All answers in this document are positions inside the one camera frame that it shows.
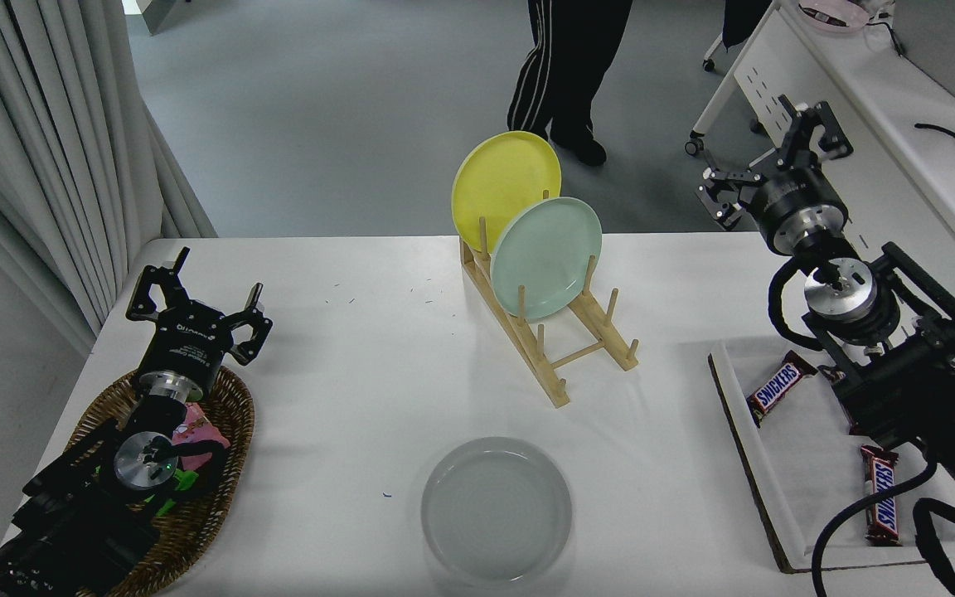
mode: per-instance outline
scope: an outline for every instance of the yellow plate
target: yellow plate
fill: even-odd
[[[547,141],[511,131],[481,143],[463,160],[452,185],[452,220],[467,245],[481,250],[481,216],[488,248],[520,211],[562,190],[562,169]]]

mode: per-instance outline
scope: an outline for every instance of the table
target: table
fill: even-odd
[[[257,408],[234,506],[164,594],[486,594],[444,578],[419,521],[433,466],[486,435],[541,447],[574,505],[549,573],[496,595],[811,593],[807,575],[773,563],[706,365],[717,340],[773,335],[765,292],[781,258],[754,233],[606,235],[592,289],[605,303],[620,286],[614,318],[639,337],[640,364],[621,371],[598,354],[562,367],[573,401],[558,410],[459,267],[454,237],[157,240],[135,267],[184,245],[193,298],[229,311],[260,280],[275,328],[257,360],[232,367]],[[41,466],[143,355],[152,325],[126,321],[125,301]],[[788,313],[801,308],[788,296]],[[553,358],[587,343],[575,318],[546,327]],[[941,590],[922,566],[826,579],[834,595]]]
[[[795,4],[770,5],[694,131],[708,132],[738,88],[776,144],[788,121],[778,95],[808,105],[829,101],[855,150],[825,165],[850,208],[846,233],[854,245],[869,257],[897,241],[955,288],[955,143],[913,126],[955,131],[955,98],[894,53],[885,27],[849,36],[818,31]]]

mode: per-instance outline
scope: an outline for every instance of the white tray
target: white tray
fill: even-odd
[[[819,374],[794,386],[758,428],[746,396],[772,378],[789,349],[813,366],[832,364],[823,352],[806,351],[779,337],[757,337],[715,345],[710,371],[776,562],[784,573],[801,573],[810,570],[812,547],[827,521],[865,495],[860,446],[872,442],[848,434],[846,416]],[[895,451],[901,456],[894,469],[897,483],[922,471],[923,459],[913,446]],[[871,546],[864,513],[846,521],[827,545],[825,570],[922,563],[913,539],[913,505],[919,498],[955,506],[955,483],[939,469],[923,487],[897,497],[901,547]],[[952,559],[955,526],[940,522],[935,517],[939,539]]]

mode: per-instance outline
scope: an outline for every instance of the gray floor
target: gray floor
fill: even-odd
[[[720,83],[700,64],[723,6],[634,3],[595,99],[609,160],[560,151],[563,193],[608,233],[716,230],[692,194],[704,163],[682,147]],[[531,49],[523,0],[194,0],[130,42],[143,97],[225,237],[454,234],[455,171],[504,131]],[[710,133],[721,162],[768,147],[750,116],[735,97]]]

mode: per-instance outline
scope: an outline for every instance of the chair wheel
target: chair wheel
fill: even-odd
[[[702,143],[702,139],[699,138],[691,139],[690,141],[687,141],[687,143],[683,144],[683,151],[693,158],[700,154],[703,148],[705,148],[705,145]]]

